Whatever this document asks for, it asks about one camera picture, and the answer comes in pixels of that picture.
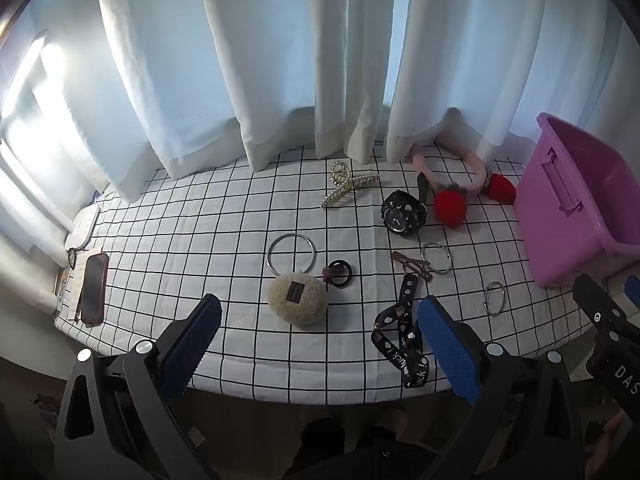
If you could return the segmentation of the person right hand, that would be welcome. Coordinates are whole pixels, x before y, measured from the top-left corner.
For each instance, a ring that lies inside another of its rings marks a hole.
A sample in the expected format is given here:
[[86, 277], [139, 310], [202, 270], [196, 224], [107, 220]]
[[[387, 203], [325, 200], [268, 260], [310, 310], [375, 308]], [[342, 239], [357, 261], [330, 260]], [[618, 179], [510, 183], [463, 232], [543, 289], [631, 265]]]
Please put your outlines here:
[[624, 410], [619, 410], [603, 427], [603, 434], [587, 462], [585, 478], [639, 478], [639, 424]]

